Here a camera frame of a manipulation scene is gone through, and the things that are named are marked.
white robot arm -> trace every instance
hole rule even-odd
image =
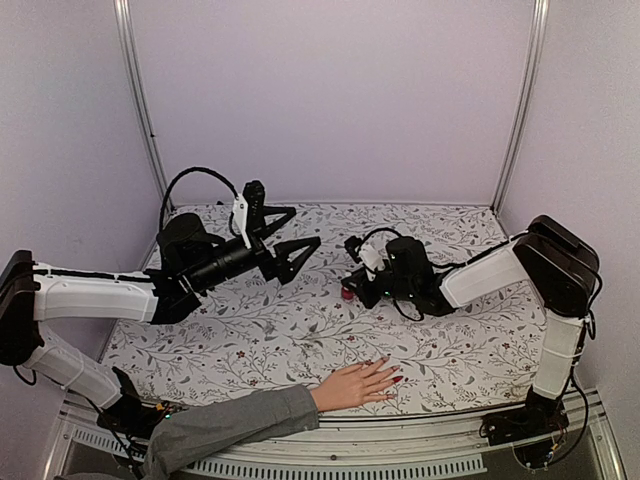
[[[258,181],[237,195],[233,211],[239,235],[229,241],[206,232],[194,213],[174,217],[157,236],[159,270],[69,270],[35,263],[29,251],[16,252],[0,276],[0,364],[39,372],[93,402],[103,411],[105,426],[148,438],[162,412],[142,405],[125,372],[98,364],[45,322],[77,317],[177,323],[200,306],[199,296],[253,268],[267,281],[289,283],[320,239],[278,243],[273,255],[263,240],[296,212],[292,207],[265,206],[264,196]],[[267,224],[265,217],[273,215],[279,218]]]
[[[379,231],[398,237],[387,243],[387,258],[365,244]],[[345,247],[364,266],[342,280],[343,295],[355,294],[366,308],[388,297],[401,315],[414,321],[447,315],[483,295],[528,281],[547,321],[538,371],[525,406],[487,415],[483,431],[491,444],[500,444],[568,426],[562,396],[582,354],[587,327],[594,327],[591,304],[602,286],[599,259],[591,247],[547,216],[464,263],[434,265],[422,242],[385,228],[363,239],[351,237]],[[412,302],[420,317],[407,316],[397,300]],[[545,465],[548,452],[542,448],[519,454],[529,457],[523,463]]]

wire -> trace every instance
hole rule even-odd
[[[43,270],[43,272],[43,275],[57,275],[60,277],[101,278],[104,280],[114,280],[119,282],[153,283],[153,279],[151,277],[136,277],[132,275],[120,275],[106,272],[84,272],[77,270],[64,270],[61,268],[52,268],[51,270]]]
[[[567,458],[571,454],[571,452],[573,452],[576,449],[576,447],[580,443],[580,440],[582,440],[582,437],[587,431],[587,427],[589,426],[589,400],[587,399],[587,395],[584,393],[582,388],[580,388],[580,385],[578,385],[578,382],[576,382],[576,377],[573,369],[571,369],[570,378],[571,378],[571,382],[573,383],[573,386],[576,387],[576,390],[578,391],[578,393],[582,397],[582,400],[584,401],[584,423],[582,424],[582,429],[580,430],[580,434],[578,435],[578,438],[573,443],[573,445],[571,445],[569,450],[567,450],[563,455],[557,458],[554,456],[551,459],[551,462],[549,463],[548,466],[555,465],[556,463],[559,463],[565,458]]]
[[[171,196],[171,191],[173,190],[173,187],[175,187],[176,183],[178,183],[178,180],[180,180],[182,177],[194,172],[206,173],[207,175],[211,175],[212,177],[217,178],[222,183],[224,183],[227,186],[227,188],[229,188],[229,190],[231,190],[231,193],[233,193],[233,198],[237,198],[238,192],[236,190],[236,187],[234,187],[233,184],[226,177],[224,177],[223,175],[220,175],[215,170],[211,170],[210,168],[207,168],[207,167],[187,168],[186,170],[183,170],[180,173],[178,173],[178,175],[176,175],[175,178],[171,180],[171,183],[167,187],[167,191],[164,192],[164,196],[162,197],[162,206],[160,207],[160,220],[158,222],[158,233],[160,233],[162,231],[162,228],[164,227],[164,214],[165,214],[167,203],[169,202],[169,197]]]
[[[124,444],[122,439],[113,430],[113,428],[111,428],[111,424],[107,421],[106,418],[104,418],[104,414],[102,413],[102,410],[100,410],[98,406],[95,403],[93,403],[89,398],[87,397],[84,397],[84,398],[87,400],[87,402],[91,404],[93,409],[98,413],[98,416],[102,419],[102,422],[107,426],[107,429],[111,432],[111,435],[113,435],[113,438],[116,439],[116,442],[118,442],[118,444],[120,445],[124,453],[126,453],[127,457],[129,457],[129,462],[131,462],[131,472],[135,475],[135,477],[138,480],[142,480],[142,472],[140,471],[140,467],[134,460],[133,455],[131,454],[131,450],[127,448],[127,446]]]
[[[233,212],[231,212],[231,215],[229,215],[229,231],[231,232],[231,235],[233,235],[234,237],[240,236],[239,233],[236,233],[233,231]]]
[[[38,381],[38,375],[36,374],[35,370],[31,370],[31,373],[33,373],[33,378],[31,380],[27,380],[25,377],[23,377],[16,365],[13,366],[13,373],[15,373],[20,380],[22,380],[24,383],[26,383],[30,387],[33,387]]]
[[[596,269],[593,268],[591,265],[588,265],[587,263],[585,263],[584,261],[576,257],[574,257],[573,260],[575,260],[580,265],[582,265],[586,270],[588,270],[596,278],[598,282],[598,286],[594,290],[593,295],[591,295],[591,298],[587,303],[587,312],[590,318],[590,321],[587,323],[587,333],[589,334],[589,338],[591,340],[595,340],[596,339],[596,316],[593,313],[593,310],[591,309],[591,307],[593,306],[593,302],[595,302],[596,298],[598,298],[598,295],[600,295],[600,292],[602,292],[602,288],[604,287],[604,281],[602,280],[602,277],[596,271]]]
[[[373,237],[376,233],[381,233],[381,232],[393,233],[398,238],[401,238],[403,236],[397,230],[394,230],[393,228],[389,228],[389,227],[380,227],[380,228],[373,229],[373,230],[371,230],[369,233],[367,233],[364,236],[364,238],[362,239],[362,243],[356,249],[356,253],[358,253],[360,251],[360,249],[362,248],[362,245],[364,245],[367,242],[367,240],[369,240],[371,237]]]
[[[560,438],[558,439],[558,441],[556,442],[556,448],[561,447],[562,445],[565,444],[565,437],[567,435],[567,430],[566,428],[564,428],[562,425],[558,424],[558,426],[560,427]]]
[[[509,245],[511,242],[513,242],[514,240],[517,240],[518,238],[526,235],[528,232],[520,232],[516,235],[514,235],[513,237],[509,237],[507,240],[505,240],[504,242],[500,242],[497,245],[494,245],[493,247],[490,247],[486,250],[483,250],[482,252],[478,253],[477,255],[471,257],[469,260],[467,260],[466,262],[449,262],[449,263],[445,263],[442,265],[439,265],[437,263],[433,263],[432,265],[436,268],[441,268],[441,269],[446,269],[446,268],[460,268],[460,267],[466,267],[467,265],[471,265],[472,263],[477,262],[478,260],[480,260],[481,258],[486,257],[487,255],[489,255],[492,252],[495,252],[496,250],[498,250],[499,248],[504,247],[505,245]]]

vent grille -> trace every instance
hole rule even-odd
[[[73,438],[83,445],[126,457],[120,444],[106,432],[77,426]],[[142,460],[138,454],[133,456]],[[195,462],[184,471],[227,480],[422,480],[456,478],[484,473],[487,469],[482,456],[477,454],[429,462],[354,467],[274,465],[212,457]]]

white wall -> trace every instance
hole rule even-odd
[[[502,217],[548,213],[591,243],[605,289],[579,374],[640,478],[640,4],[551,2],[531,114]]]
[[[153,186],[113,2],[0,4],[0,268],[17,249],[86,269],[133,269],[153,239]],[[109,324],[54,327],[96,354]],[[0,478],[35,479],[62,393],[0,366]]]
[[[131,2],[169,177],[270,199],[489,204],[532,0]],[[227,192],[185,180],[178,202]]]

floral tablecloth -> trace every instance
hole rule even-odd
[[[515,284],[442,318],[414,323],[388,301],[366,310],[340,295],[356,268],[343,248],[352,234],[391,226],[424,241],[437,263],[461,261],[504,240],[484,207],[297,205],[272,242],[319,235],[322,246],[281,286],[248,272],[211,292],[180,324],[120,321],[103,363],[129,373],[149,399],[203,405],[303,383],[332,370],[391,356],[403,381],[396,399],[337,415],[433,414],[524,399],[537,369],[544,317],[527,284]],[[211,232],[228,236],[229,207],[184,207]],[[375,236],[382,248],[391,237]],[[156,251],[150,265],[157,267]]]

